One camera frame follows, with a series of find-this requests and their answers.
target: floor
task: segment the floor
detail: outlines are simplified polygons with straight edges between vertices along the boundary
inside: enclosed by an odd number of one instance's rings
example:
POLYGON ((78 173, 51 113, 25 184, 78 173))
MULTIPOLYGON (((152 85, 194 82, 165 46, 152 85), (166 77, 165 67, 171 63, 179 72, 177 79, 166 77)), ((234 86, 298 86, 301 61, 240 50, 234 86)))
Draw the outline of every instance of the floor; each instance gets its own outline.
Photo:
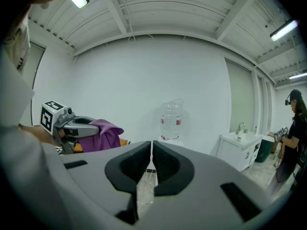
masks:
MULTIPOLYGON (((271 154, 265 162, 254 162, 251 168, 245 169, 242 173, 265 190, 276 172, 274 162, 273 154, 271 154)), ((273 200, 276 200, 281 195, 288 193, 293 181, 294 177, 291 176, 273 200)), ((142 218, 151 204, 154 203, 154 194, 152 191, 154 190, 155 185, 156 173, 151 174, 150 172, 145 172, 137 185, 137 207, 139 218, 142 218)))

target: water bottle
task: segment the water bottle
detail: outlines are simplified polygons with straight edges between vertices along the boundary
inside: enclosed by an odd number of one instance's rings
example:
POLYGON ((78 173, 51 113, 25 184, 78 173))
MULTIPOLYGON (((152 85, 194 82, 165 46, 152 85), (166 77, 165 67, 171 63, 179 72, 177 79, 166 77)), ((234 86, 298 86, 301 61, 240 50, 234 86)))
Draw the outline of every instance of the water bottle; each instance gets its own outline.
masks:
POLYGON ((163 103, 161 115, 161 132, 163 139, 177 139, 181 128, 183 100, 175 99, 163 103))

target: sink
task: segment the sink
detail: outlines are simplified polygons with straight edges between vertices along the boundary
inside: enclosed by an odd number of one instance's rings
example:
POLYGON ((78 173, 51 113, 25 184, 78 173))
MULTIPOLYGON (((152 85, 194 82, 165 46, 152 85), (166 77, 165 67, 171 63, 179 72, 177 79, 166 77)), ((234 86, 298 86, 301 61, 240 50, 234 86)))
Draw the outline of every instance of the sink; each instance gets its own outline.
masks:
POLYGON ((242 149, 248 147, 250 144, 257 140, 261 140, 262 135, 255 135, 252 132, 248 132, 247 134, 244 134, 243 131, 239 133, 239 136, 241 137, 241 140, 239 141, 237 139, 238 135, 235 132, 231 132, 225 135, 221 135, 221 139, 226 140, 233 145, 236 145, 237 147, 240 147, 242 149))

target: green trash bin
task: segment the green trash bin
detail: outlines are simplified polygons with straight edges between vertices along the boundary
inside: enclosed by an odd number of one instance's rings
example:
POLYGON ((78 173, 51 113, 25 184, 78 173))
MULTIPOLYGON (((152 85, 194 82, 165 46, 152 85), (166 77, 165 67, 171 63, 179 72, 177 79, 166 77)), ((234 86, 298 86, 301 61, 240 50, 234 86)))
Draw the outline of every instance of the green trash bin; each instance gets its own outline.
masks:
POLYGON ((263 163, 271 153, 273 149, 274 138, 271 136, 263 136, 261 145, 257 154, 256 162, 263 163))

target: white cabinet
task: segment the white cabinet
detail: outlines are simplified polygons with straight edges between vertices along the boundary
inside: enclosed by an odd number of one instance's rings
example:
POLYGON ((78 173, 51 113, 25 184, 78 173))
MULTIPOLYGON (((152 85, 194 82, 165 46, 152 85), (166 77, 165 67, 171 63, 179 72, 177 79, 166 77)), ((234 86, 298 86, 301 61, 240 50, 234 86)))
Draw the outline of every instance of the white cabinet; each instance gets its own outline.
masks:
POLYGON ((262 135, 248 135, 242 141, 237 141, 233 133, 221 135, 217 157, 242 171, 254 163, 262 135))

